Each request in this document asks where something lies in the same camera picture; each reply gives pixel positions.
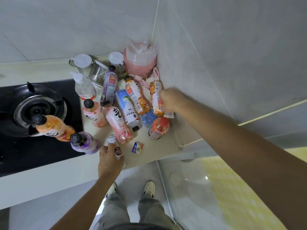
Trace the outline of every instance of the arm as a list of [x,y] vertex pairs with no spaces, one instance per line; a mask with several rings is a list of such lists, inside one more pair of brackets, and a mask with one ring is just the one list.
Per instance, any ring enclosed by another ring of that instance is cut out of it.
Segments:
[[307,163],[176,89],[160,97],[165,111],[179,113],[288,229],[307,226]]
[[123,156],[118,161],[115,144],[101,148],[98,164],[98,180],[92,188],[50,230],[89,230],[98,208],[124,165]]

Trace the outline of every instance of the gray pants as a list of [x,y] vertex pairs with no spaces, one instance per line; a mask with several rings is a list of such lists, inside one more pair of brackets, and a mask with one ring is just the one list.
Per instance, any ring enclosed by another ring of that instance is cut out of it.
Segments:
[[[172,230],[179,229],[173,220],[164,213],[161,203],[147,193],[138,204],[138,212],[140,223],[155,224]],[[126,223],[130,223],[126,203],[119,194],[112,193],[106,199],[100,219],[94,229],[105,230]]]

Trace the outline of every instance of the white sneaker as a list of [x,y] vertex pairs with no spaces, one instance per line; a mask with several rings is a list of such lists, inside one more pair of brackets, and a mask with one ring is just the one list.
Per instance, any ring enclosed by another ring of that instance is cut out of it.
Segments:
[[153,181],[148,181],[144,188],[144,194],[148,193],[154,198],[154,194],[156,191],[156,185]]
[[108,195],[112,194],[112,193],[117,193],[116,191],[117,187],[115,182],[111,185],[110,189],[108,190],[108,192],[106,193],[106,198],[108,198]]

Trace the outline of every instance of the black glass cooktop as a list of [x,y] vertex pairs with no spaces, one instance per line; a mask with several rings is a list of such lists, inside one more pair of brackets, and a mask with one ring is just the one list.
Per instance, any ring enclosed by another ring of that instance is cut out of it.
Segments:
[[[76,132],[83,131],[79,96],[73,79],[43,82],[59,92],[66,105],[64,123]],[[0,97],[19,85],[0,87]],[[0,133],[0,177],[84,155],[74,151],[69,142],[49,136],[11,137]]]

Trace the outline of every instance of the person's right hand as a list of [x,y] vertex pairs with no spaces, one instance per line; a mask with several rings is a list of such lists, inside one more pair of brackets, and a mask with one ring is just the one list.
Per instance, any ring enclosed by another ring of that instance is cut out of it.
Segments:
[[163,101],[164,112],[178,112],[187,97],[176,88],[167,88],[159,92],[159,98]]
[[103,175],[112,177],[115,179],[120,174],[124,165],[124,156],[121,156],[119,160],[116,159],[114,148],[116,144],[110,143],[107,146],[102,146],[99,152],[99,164],[98,164],[98,177]]

